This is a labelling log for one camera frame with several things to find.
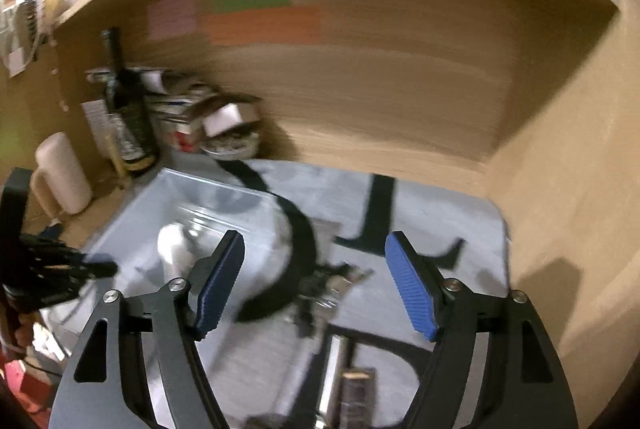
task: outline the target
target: cable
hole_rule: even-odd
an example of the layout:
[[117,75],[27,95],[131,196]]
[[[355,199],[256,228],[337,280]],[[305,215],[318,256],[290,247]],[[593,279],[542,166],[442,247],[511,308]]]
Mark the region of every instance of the cable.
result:
[[55,371],[50,371],[49,369],[44,369],[43,367],[38,367],[37,365],[31,364],[31,362],[28,361],[23,361],[24,364],[28,365],[29,367],[33,367],[33,369],[37,369],[38,371],[42,371],[43,373],[47,373],[48,375],[53,375],[55,377],[60,377],[62,378],[62,374],[61,373],[57,373]]

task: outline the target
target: blue gripper pad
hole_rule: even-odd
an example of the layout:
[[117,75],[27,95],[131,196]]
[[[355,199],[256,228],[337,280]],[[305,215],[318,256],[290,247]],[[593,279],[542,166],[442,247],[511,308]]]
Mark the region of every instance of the blue gripper pad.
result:
[[197,299],[193,329],[199,338],[217,327],[244,262],[244,239],[238,232],[227,231],[218,246],[222,253]]
[[433,297],[409,260],[406,250],[412,250],[411,246],[403,247],[399,235],[406,240],[402,232],[392,232],[386,236],[386,265],[396,282],[414,330],[433,342],[439,329],[434,315]]

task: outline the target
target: bottle neck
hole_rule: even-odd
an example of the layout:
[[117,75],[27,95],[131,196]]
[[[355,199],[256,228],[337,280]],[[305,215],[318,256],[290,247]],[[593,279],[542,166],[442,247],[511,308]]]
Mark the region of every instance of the bottle neck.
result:
[[107,61],[111,72],[120,73],[124,69],[122,47],[120,46],[120,28],[113,27],[102,32],[102,40],[107,51]]

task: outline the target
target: pink sticky note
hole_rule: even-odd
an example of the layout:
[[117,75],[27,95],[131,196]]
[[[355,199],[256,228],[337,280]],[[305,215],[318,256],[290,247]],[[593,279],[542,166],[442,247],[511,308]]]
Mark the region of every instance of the pink sticky note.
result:
[[194,33],[196,0],[162,0],[146,7],[149,40],[161,41]]

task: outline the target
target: table surface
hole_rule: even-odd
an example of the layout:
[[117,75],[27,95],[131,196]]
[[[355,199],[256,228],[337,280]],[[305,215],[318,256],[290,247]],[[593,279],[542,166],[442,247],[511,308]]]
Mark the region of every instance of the table surface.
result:
[[[466,243],[457,260],[443,262],[447,267],[442,268],[443,275],[458,277],[478,293],[507,294],[505,225],[499,211],[486,200],[388,176],[296,162],[249,160],[220,166],[205,155],[173,152],[164,165],[209,180],[267,190],[277,203],[292,204],[308,219],[315,240],[311,248],[303,251],[316,252],[318,261],[334,265],[347,262],[373,269],[372,277],[354,287],[342,302],[334,320],[336,325],[431,348],[412,329],[385,260],[380,257],[381,240],[383,243],[390,230],[404,231],[417,252],[424,255],[446,253],[455,240],[463,238]],[[122,231],[118,218],[126,214],[127,207],[140,203],[139,197],[157,173],[135,181],[110,223],[88,240],[86,252],[95,252],[95,247],[105,246],[106,237],[113,238]],[[285,229],[289,232],[295,225],[290,223]],[[249,415],[286,413],[306,373],[312,346],[297,338],[296,327],[290,322],[292,306],[266,316],[258,308],[254,317],[262,318],[251,320],[250,312],[246,316],[249,320],[234,322],[243,302],[246,306],[248,298],[259,297],[260,291],[277,281],[294,259],[299,262],[306,257],[305,253],[292,256],[293,232],[289,234],[270,248],[265,260],[268,264],[251,281],[245,280],[241,290],[234,290],[236,299],[230,298],[221,326],[198,343],[204,369],[231,427],[242,427]],[[72,349],[98,298],[114,282],[126,296],[148,293],[162,284],[157,254],[146,254],[146,262],[127,260],[127,254],[112,256],[120,265],[120,274],[114,281],[90,284],[80,300],[44,312],[52,331],[68,349]],[[260,256],[247,253],[242,272],[250,257]],[[263,306],[263,310],[269,309],[269,305]],[[158,423],[171,428],[173,422],[164,399],[151,334],[145,334],[143,344],[156,417]],[[479,335],[456,427],[464,427],[473,414],[485,354],[486,338]],[[413,369],[392,353],[364,345],[358,346],[354,364],[376,368],[374,424],[379,427],[400,420],[418,386]]]

